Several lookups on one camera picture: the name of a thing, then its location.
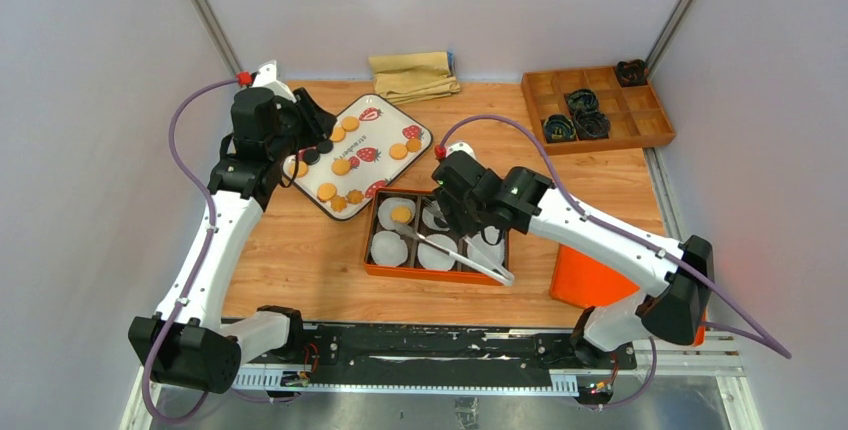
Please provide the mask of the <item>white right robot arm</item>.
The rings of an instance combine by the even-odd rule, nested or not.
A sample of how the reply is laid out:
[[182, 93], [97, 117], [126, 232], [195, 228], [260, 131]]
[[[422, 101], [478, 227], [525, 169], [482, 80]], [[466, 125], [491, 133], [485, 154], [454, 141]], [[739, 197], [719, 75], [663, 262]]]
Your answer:
[[591, 306], [571, 337], [571, 353], [596, 367], [619, 346], [647, 337], [676, 345], [698, 339], [710, 290], [711, 245], [643, 233], [603, 212], [582, 207], [560, 183], [525, 167], [506, 177], [463, 151], [440, 161], [431, 175], [450, 228], [470, 235], [487, 227], [532, 234], [570, 247], [638, 288], [607, 306]]

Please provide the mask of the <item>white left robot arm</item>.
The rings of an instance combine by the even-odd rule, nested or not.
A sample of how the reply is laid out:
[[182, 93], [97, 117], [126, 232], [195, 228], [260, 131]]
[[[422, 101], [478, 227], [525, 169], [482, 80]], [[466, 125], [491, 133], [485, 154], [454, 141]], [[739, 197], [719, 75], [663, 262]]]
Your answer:
[[327, 140], [336, 123], [305, 88], [290, 97], [266, 87], [243, 89], [231, 120], [233, 130], [201, 188], [206, 209], [186, 261], [153, 316], [135, 318], [128, 331], [150, 380], [216, 394], [264, 353], [283, 363], [305, 353], [299, 311], [266, 305], [225, 324], [222, 309], [247, 239], [282, 183], [286, 159]]

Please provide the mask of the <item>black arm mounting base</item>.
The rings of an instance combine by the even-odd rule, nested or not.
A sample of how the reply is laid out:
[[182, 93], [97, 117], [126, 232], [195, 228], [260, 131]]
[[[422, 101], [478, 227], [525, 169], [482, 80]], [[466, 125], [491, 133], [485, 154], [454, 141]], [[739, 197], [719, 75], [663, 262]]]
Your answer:
[[305, 344], [266, 352], [239, 371], [239, 390], [571, 395], [579, 376], [600, 379], [636, 368], [620, 346], [580, 361], [571, 332], [558, 328], [312, 322]]

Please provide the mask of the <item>white strawberry tray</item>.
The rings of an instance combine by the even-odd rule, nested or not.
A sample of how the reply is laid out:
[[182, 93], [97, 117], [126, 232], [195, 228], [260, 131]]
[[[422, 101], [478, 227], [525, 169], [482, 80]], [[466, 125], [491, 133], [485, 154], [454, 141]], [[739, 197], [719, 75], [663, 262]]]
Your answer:
[[[295, 179], [288, 171], [292, 162], [302, 161], [304, 150], [288, 157], [283, 167], [284, 178], [293, 178], [295, 187], [337, 221], [349, 220], [360, 213], [379, 189], [397, 180], [433, 143], [433, 134], [426, 126], [375, 94], [363, 95], [348, 105], [338, 114], [335, 127], [347, 116], [357, 117], [360, 127], [347, 133], [342, 142], [334, 143], [331, 153], [321, 154], [316, 164], [309, 165], [306, 176]], [[408, 153], [403, 160], [392, 159], [389, 148], [396, 143], [406, 144], [410, 138], [422, 141], [421, 150]], [[348, 159], [352, 165], [351, 171], [344, 176], [335, 175], [331, 170], [332, 163], [340, 158]], [[336, 185], [337, 195], [345, 198], [349, 191], [360, 190], [365, 199], [359, 205], [348, 204], [343, 212], [333, 212], [329, 201], [320, 202], [316, 197], [318, 187], [327, 182]]]

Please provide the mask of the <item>orange compartment cookie box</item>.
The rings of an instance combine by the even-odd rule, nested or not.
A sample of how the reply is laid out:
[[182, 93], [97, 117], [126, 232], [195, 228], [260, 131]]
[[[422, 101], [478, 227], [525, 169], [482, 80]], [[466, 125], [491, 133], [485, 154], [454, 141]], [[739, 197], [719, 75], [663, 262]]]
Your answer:
[[374, 199], [366, 272], [426, 281], [509, 287], [510, 241], [494, 227], [472, 236], [450, 230], [430, 192], [382, 189]]

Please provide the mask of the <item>metal tongs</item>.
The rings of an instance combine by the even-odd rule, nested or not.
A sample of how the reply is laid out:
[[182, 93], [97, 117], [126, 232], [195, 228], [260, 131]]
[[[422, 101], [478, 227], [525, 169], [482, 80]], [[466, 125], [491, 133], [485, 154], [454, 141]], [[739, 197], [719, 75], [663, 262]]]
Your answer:
[[[432, 247], [434, 247], [434, 248], [436, 248], [436, 249], [438, 249], [438, 250], [440, 250], [440, 251], [442, 251], [446, 254], [449, 254], [450, 256], [452, 256], [456, 260], [456, 264], [455, 264], [454, 268], [465, 267], [466, 269], [470, 269], [470, 270], [473, 270], [473, 271], [475, 271], [479, 274], [482, 274], [483, 276], [494, 281], [496, 284], [499, 284], [499, 285], [502, 285], [502, 286], [509, 287], [509, 286], [512, 286], [514, 284], [515, 276], [507, 268], [506, 269], [509, 271], [509, 273], [506, 276], [504, 276], [504, 275], [502, 275], [502, 274], [500, 274], [500, 273], [498, 273], [498, 272], [496, 272], [492, 269], [486, 268], [482, 264], [478, 264], [478, 263], [473, 262], [472, 260], [470, 260], [468, 258], [467, 254], [466, 254], [466, 238], [467, 237], [473, 237], [475, 235], [480, 234], [486, 243], [489, 243], [491, 245], [496, 245], [502, 239], [506, 240], [506, 237], [504, 236], [503, 233], [499, 233], [494, 227], [487, 227], [484, 230], [479, 231], [476, 234], [473, 234], [472, 236], [459, 236], [457, 238], [452, 238], [448, 234], [448, 231], [450, 230], [450, 228], [449, 228], [448, 231], [444, 231], [444, 232], [430, 230], [422, 222], [422, 210], [423, 210], [424, 207], [429, 207], [433, 211], [434, 214], [441, 217], [442, 214], [441, 214], [440, 208], [439, 208], [438, 203], [435, 201], [434, 198], [423, 198], [423, 199], [420, 200], [420, 202], [421, 202], [421, 205], [416, 208], [416, 215], [415, 215], [412, 223], [410, 225], [398, 223], [396, 225], [396, 230], [395, 230], [396, 233], [398, 233], [401, 236], [412, 239], [417, 244], [419, 244], [420, 242], [423, 242], [423, 243], [426, 243], [428, 245], [431, 245]], [[456, 252], [450, 251], [449, 249], [444, 248], [441, 245], [438, 245], [434, 242], [428, 241], [427, 236], [429, 236], [431, 234], [448, 235], [451, 239], [453, 239], [457, 243], [457, 247], [458, 247], [457, 251]]]

